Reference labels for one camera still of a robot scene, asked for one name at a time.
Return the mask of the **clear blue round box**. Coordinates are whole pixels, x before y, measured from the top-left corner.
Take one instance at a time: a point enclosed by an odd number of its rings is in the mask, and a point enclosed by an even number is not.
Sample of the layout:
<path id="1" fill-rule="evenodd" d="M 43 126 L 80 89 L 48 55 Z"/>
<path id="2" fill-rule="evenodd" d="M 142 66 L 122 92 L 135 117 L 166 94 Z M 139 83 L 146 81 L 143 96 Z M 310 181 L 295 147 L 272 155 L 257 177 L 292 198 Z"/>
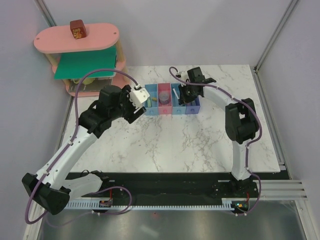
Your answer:
<path id="1" fill-rule="evenodd" d="M 158 100 L 161 105 L 168 105 L 171 102 L 170 91 L 160 91 L 158 94 Z"/>

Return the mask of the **sky blue drawer bin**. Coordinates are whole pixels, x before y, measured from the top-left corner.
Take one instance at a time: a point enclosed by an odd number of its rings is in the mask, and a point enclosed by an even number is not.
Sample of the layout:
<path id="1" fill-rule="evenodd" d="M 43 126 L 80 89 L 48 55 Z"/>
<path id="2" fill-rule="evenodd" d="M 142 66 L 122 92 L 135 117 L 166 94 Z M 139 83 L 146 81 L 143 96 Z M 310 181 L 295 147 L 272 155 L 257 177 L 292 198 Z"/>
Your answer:
<path id="1" fill-rule="evenodd" d="M 179 104 L 179 101 L 176 99 L 176 96 L 173 92 L 173 88 L 175 88 L 179 98 L 180 98 L 180 90 L 179 90 L 179 83 L 172 83 L 171 84 L 171 95 L 172 95 L 172 114 L 173 115 L 185 115 L 186 114 L 186 105 Z"/>

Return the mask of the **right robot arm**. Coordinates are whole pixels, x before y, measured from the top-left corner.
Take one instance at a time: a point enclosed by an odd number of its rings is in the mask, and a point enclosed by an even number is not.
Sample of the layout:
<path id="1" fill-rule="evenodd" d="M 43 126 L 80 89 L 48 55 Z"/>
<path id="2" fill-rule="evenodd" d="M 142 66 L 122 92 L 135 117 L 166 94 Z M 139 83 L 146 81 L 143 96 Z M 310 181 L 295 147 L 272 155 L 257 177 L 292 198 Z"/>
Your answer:
<path id="1" fill-rule="evenodd" d="M 181 84 L 178 86 L 178 103 L 188 104 L 201 96 L 212 101 L 225 113 L 225 132 L 232 142 L 232 169 L 228 188 L 235 197 L 242 196 L 253 183 L 249 167 L 249 145 L 255 141 L 256 133 L 261 131 L 261 122 L 256 114 L 255 104 L 251 98 L 237 99 L 226 90 L 213 85 L 215 79 L 206 78 L 200 67 L 183 73 L 171 74 Z"/>

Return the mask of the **pink drawer bin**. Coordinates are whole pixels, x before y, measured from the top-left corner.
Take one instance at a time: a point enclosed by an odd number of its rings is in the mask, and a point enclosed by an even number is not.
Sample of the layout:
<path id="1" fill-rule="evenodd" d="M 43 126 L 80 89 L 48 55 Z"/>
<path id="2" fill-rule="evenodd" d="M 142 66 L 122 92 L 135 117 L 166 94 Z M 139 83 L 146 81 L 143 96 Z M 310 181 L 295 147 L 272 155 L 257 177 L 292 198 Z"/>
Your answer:
<path id="1" fill-rule="evenodd" d="M 171 84 L 170 83 L 159 83 L 158 84 L 158 111 L 160 115 L 171 115 L 172 114 L 172 93 L 170 104 L 161 105 L 159 103 L 159 92 L 161 91 L 170 91 L 171 93 Z"/>

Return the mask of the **light blue drawer bin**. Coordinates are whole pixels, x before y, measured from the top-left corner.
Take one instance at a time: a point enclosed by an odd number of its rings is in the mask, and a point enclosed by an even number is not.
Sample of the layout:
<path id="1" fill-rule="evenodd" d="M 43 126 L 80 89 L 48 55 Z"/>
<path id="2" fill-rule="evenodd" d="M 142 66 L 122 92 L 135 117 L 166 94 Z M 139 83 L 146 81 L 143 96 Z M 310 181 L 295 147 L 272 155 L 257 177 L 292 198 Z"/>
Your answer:
<path id="1" fill-rule="evenodd" d="M 144 106 L 146 109 L 146 116 L 157 116 L 159 115 L 158 109 L 158 85 L 157 84 L 146 84 L 145 89 L 149 93 L 149 98 L 145 102 Z"/>

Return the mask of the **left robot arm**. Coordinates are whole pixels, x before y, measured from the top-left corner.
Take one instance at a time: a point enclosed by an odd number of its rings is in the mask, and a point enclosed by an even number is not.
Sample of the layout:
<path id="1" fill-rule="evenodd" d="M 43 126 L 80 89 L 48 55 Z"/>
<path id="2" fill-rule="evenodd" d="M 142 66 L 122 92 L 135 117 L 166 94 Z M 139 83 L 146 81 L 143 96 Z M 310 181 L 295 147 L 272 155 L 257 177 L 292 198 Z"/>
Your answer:
<path id="1" fill-rule="evenodd" d="M 132 124 L 142 116 L 146 112 L 144 103 L 149 97 L 148 91 L 140 85 L 104 87 L 98 99 L 80 114 L 73 135 L 55 155 L 36 174 L 23 176 L 21 181 L 30 199 L 50 214 L 57 215 L 76 198 L 91 193 L 106 196 L 110 191 L 106 182 L 108 177 L 98 171 L 72 180 L 66 178 L 84 152 L 112 126 L 113 121 L 123 118 Z"/>

